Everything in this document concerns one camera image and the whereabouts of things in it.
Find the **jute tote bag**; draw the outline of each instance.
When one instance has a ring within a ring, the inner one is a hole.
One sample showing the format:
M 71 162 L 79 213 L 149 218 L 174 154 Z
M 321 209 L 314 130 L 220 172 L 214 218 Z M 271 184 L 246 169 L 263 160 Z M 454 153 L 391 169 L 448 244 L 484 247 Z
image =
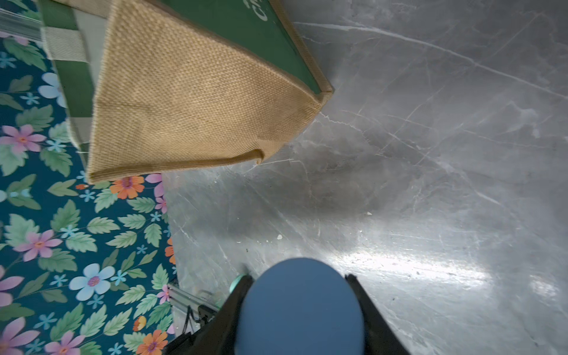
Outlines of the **jute tote bag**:
M 113 0 L 109 13 L 91 183 L 261 162 L 332 95 L 278 0 Z

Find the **blue rounded object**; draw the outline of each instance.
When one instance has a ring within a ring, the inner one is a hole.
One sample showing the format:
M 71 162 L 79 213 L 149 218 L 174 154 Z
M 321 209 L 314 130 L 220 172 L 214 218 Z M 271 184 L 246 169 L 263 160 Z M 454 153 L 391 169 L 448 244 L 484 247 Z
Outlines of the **blue rounded object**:
M 364 321 L 347 281 L 313 259 L 282 261 L 248 291 L 235 355 L 362 355 Z

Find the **pink flower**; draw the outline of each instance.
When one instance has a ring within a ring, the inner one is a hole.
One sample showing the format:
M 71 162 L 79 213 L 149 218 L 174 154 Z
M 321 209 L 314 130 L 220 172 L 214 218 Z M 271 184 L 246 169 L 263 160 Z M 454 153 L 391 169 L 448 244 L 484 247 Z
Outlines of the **pink flower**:
M 85 340 L 84 335 L 79 335 L 74 339 L 73 332 L 68 331 L 61 337 L 61 343 L 52 341 L 51 343 L 46 344 L 44 349 L 47 353 L 57 355 L 81 355 L 81 351 L 79 348 L 76 348 L 76 346 L 82 343 L 83 340 Z
M 5 32 L 0 32 L 0 38 L 8 38 L 8 37 L 14 37 L 16 42 L 18 42 L 21 45 L 28 45 L 30 43 L 30 41 L 27 38 L 14 36 L 12 34 L 7 34 Z
M 160 304 L 170 301 L 170 290 L 167 285 L 162 286 L 162 292 L 158 293 L 158 298 L 160 298 Z
M 161 197 L 156 197 L 156 202 L 158 203 L 155 207 L 157 210 L 162 209 L 162 213 L 166 213 L 168 211 L 166 200 Z
M 0 339 L 1 355 L 24 355 L 24 352 L 20 349 L 16 349 L 15 346 L 29 344 L 39 335 L 38 331 L 27 331 L 16 336 L 16 334 L 24 329 L 25 325 L 26 320 L 24 319 L 24 317 L 20 317 L 14 319 L 6 326 L 6 328 L 2 332 L 2 338 Z
M 146 176 L 146 181 L 150 183 L 159 182 L 159 184 L 154 187 L 154 197 L 164 196 L 164 183 L 162 182 L 162 174 L 150 174 Z
M 24 261 L 32 260 L 37 256 L 37 253 L 39 253 L 39 256 L 42 258 L 49 258 L 53 255 L 53 251 L 50 248 L 56 247 L 63 242 L 61 239 L 51 239 L 52 237 L 52 229 L 43 232 L 41 235 L 39 233 L 30 232 L 26 236 L 29 243 L 18 245 L 14 250 L 17 252 L 28 251 L 24 254 Z
M 4 277 L 4 273 L 5 273 L 4 266 L 0 265 L 0 278 Z M 0 291 L 13 289 L 14 287 L 22 283 L 22 281 L 24 281 L 24 278 L 21 276 L 8 277 L 7 279 L 0 281 Z M 6 292 L 0 292 L 0 307 L 12 304 L 13 300 L 14 298 L 12 297 L 11 294 Z
M 31 124 L 25 124 L 20 127 L 20 131 L 16 127 L 2 126 L 2 130 L 8 136 L 0 137 L 0 144 L 13 144 L 12 152 L 20 155 L 23 152 L 30 150 L 32 152 L 39 152 L 41 147 L 34 142 L 41 142 L 45 140 L 44 135 L 33 135 L 34 128 Z

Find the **green leaf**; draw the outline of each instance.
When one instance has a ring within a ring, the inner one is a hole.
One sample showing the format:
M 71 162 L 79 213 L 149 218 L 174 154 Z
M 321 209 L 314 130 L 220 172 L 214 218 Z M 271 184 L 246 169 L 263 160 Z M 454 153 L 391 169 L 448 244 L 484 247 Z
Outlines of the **green leaf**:
M 75 190 L 69 189 L 69 187 L 73 185 L 76 181 L 77 181 L 76 179 L 71 179 L 67 181 L 56 182 L 53 185 L 51 185 L 50 188 L 47 189 L 47 192 L 59 197 L 77 196 L 79 193 L 77 193 Z
M 146 222 L 146 217 L 144 215 L 127 215 L 126 217 L 118 217 L 125 227 L 130 229 L 140 229 L 144 226 Z
M 45 63 L 43 61 L 45 59 L 44 55 L 41 54 L 39 49 L 37 49 L 33 45 L 21 45 L 16 42 L 15 39 L 10 37 L 4 38 L 4 47 L 6 48 L 8 53 L 14 55 L 14 57 L 18 58 L 27 65 L 37 66 L 44 72 L 47 70 L 47 67 L 45 66 Z
M 8 201 L 16 207 L 24 206 L 32 210 L 41 210 L 40 205 L 30 196 L 30 187 L 34 183 L 36 174 L 30 174 L 24 177 L 21 181 L 14 181 L 6 192 L 8 193 Z
M 137 197 L 134 200 L 126 200 L 135 211 L 148 213 L 156 206 L 156 202 L 150 197 Z
M 94 341 L 89 341 L 79 348 L 81 355 L 102 355 L 101 346 Z
M 142 345 L 144 342 L 144 337 L 146 334 L 136 332 L 132 334 L 125 334 L 122 336 L 122 340 L 124 340 L 124 346 L 129 350 L 135 352 L 138 350 L 138 346 Z
M 50 258 L 39 258 L 37 264 L 42 270 L 62 273 L 65 270 L 77 271 L 77 264 L 73 260 L 75 260 L 75 257 L 70 255 L 68 251 L 56 248 L 53 249 L 53 255 Z
M 109 208 L 118 200 L 118 194 L 113 194 L 110 189 L 104 189 L 97 194 L 95 199 L 95 212 L 99 213 L 104 208 Z
M 119 304 L 129 304 L 132 302 L 136 302 L 137 300 L 141 299 L 144 294 L 146 293 L 146 289 L 144 288 L 143 285 L 136 285 L 133 287 L 130 287 L 130 289 L 128 289 L 127 291 L 124 292 L 124 294 L 122 295 L 122 297 L 120 297 L 118 299 L 118 301 L 116 301 L 116 305 Z
M 39 159 L 41 159 L 48 168 L 54 172 L 60 172 L 64 177 L 69 176 L 70 166 L 73 165 L 71 156 L 65 152 L 42 149 L 39 153 Z
M 10 87 L 8 88 L 9 93 L 21 93 L 23 91 L 28 91 L 31 87 L 33 76 L 26 75 L 20 79 L 14 79 L 10 82 Z
M 144 230 L 144 238 L 146 238 L 148 243 L 152 244 L 154 247 L 159 247 L 160 239 L 162 239 L 162 227 L 156 223 L 150 224 Z
M 168 328 L 170 327 L 170 325 L 174 322 L 174 317 L 171 314 L 168 314 L 167 316 L 164 317 L 164 319 L 160 320 L 160 323 L 158 324 L 157 329 L 165 332 L 168 330 Z
M 131 278 L 143 278 L 143 277 L 148 277 L 143 271 L 142 269 L 132 269 L 130 271 L 127 272 L 128 276 L 130 276 Z
M 93 189 L 95 190 L 102 190 L 102 189 L 106 189 L 107 187 L 110 186 L 110 181 L 101 181 L 101 182 L 97 182 L 94 186 Z
M 144 297 L 140 301 L 140 303 L 136 305 L 136 312 L 134 313 L 134 318 L 151 310 L 157 301 L 158 301 L 158 296 L 156 296 L 155 294 L 147 294 L 146 297 Z
M 152 275 L 152 288 L 155 290 L 162 290 L 164 285 L 169 282 L 168 272 L 164 269 L 162 264 L 159 264 L 156 268 L 156 272 Z
M 17 247 L 18 245 L 29 243 L 26 239 L 28 233 L 38 233 L 39 227 L 31 219 L 25 219 L 17 214 L 10 214 L 10 225 L 4 227 L 8 245 Z
M 74 250 L 76 252 L 97 252 L 97 245 L 95 244 L 95 239 L 91 238 L 90 234 L 85 234 L 83 232 L 77 232 L 75 235 L 67 238 L 65 240 L 65 246 L 67 249 Z
M 134 258 L 136 257 L 136 252 L 132 252 L 130 253 L 130 255 L 124 259 L 122 261 L 122 265 L 120 266 L 120 269 L 122 270 L 122 272 L 125 272 L 126 270 L 130 269 L 133 265 L 134 265 Z
M 128 322 L 128 317 L 130 317 L 130 313 L 132 312 L 132 308 L 127 311 L 120 312 L 115 315 L 108 323 L 105 325 L 103 330 L 104 335 L 113 336 L 117 335 L 118 332 L 124 328 L 126 322 Z
M 123 232 L 114 237 L 113 240 L 106 242 L 106 245 L 117 248 L 126 248 L 136 242 L 138 235 L 132 231 Z
M 114 282 L 112 282 L 110 284 L 110 290 L 111 291 L 126 291 L 129 288 L 130 287 L 128 285 L 126 285 L 124 282 L 121 282 L 118 285 L 115 285 Z
M 18 167 L 24 166 L 26 159 L 28 159 L 28 153 L 23 152 L 16 155 L 12 152 L 11 144 L 0 145 L 0 165 L 2 166 L 3 176 L 8 176 L 15 172 Z
M 169 302 L 164 302 L 156 306 L 150 313 L 150 319 L 146 325 L 158 323 L 163 317 L 170 313 L 172 305 Z
M 10 106 L 16 110 L 22 111 L 24 108 L 14 98 L 8 94 L 0 94 L 0 105 Z
M 67 121 L 56 124 L 49 129 L 49 138 L 58 140 L 61 143 L 71 142 L 69 133 L 67 132 Z
M 92 234 L 110 233 L 110 231 L 117 229 L 120 229 L 120 227 L 114 223 L 114 220 L 106 217 L 95 217 L 87 225 L 87 230 Z
M 31 124 L 34 132 L 41 132 L 45 127 L 49 127 L 50 122 L 53 121 L 52 114 L 53 107 L 51 105 L 42 108 L 32 107 L 16 116 L 16 125 L 21 127 Z
M 57 213 L 53 215 L 51 229 L 55 232 L 59 232 L 62 228 L 68 228 L 70 225 L 72 228 L 75 228 L 81 219 L 79 212 L 81 212 L 81 210 L 75 207 L 73 200 L 67 200 L 65 206 L 58 208 Z
M 79 303 L 71 312 L 66 312 L 63 317 L 59 318 L 57 324 L 51 328 L 49 338 L 52 341 L 61 340 L 63 334 L 79 328 L 84 316 L 83 303 Z
M 12 303 L 8 306 L 0 307 L 0 321 L 10 320 L 12 318 L 29 317 L 35 312 L 29 308 L 22 307 L 19 303 Z
M 41 292 L 41 295 L 46 302 L 67 302 L 67 297 L 65 297 L 61 290 L 45 290 Z
M 154 256 L 156 256 L 157 252 L 158 252 L 157 250 L 154 250 L 152 253 L 145 255 L 142 258 L 142 260 L 138 263 L 138 265 L 144 265 L 144 264 L 147 264 L 149 262 L 152 262 L 152 260 L 154 259 Z
M 14 4 L 18 5 L 19 7 L 23 8 L 23 9 L 26 9 L 26 10 L 29 10 L 29 9 L 30 9 L 29 7 L 27 7 L 26 4 L 24 4 L 24 3 L 22 2 L 22 0 L 8 0 L 8 1 L 9 1 L 9 2 L 13 2 Z
M 105 324 L 106 318 L 106 304 L 103 304 L 101 309 L 99 309 L 97 312 L 93 312 L 93 314 L 91 314 L 91 317 L 87 318 L 85 323 L 81 326 L 79 334 L 86 337 L 97 334 Z
M 118 249 L 112 251 L 108 257 L 103 260 L 103 265 L 101 266 L 101 270 L 106 268 L 107 266 L 113 266 L 116 264 L 116 257 L 118 256 Z
M 39 275 L 37 279 L 29 281 L 24 287 L 22 287 L 22 290 L 20 291 L 18 298 L 27 296 L 29 294 L 41 290 L 41 288 L 43 287 L 43 283 L 45 282 L 45 280 L 47 280 L 48 277 L 49 277 L 49 272 L 46 272 Z

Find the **burlap bag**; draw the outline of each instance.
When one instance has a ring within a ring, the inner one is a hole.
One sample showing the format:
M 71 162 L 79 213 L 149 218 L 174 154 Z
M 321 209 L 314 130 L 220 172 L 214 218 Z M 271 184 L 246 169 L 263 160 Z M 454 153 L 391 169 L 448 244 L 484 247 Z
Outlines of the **burlap bag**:
M 161 3 L 114 0 L 94 100 L 89 182 L 261 162 L 300 133 L 332 88 L 280 3 L 271 5 L 320 94 Z

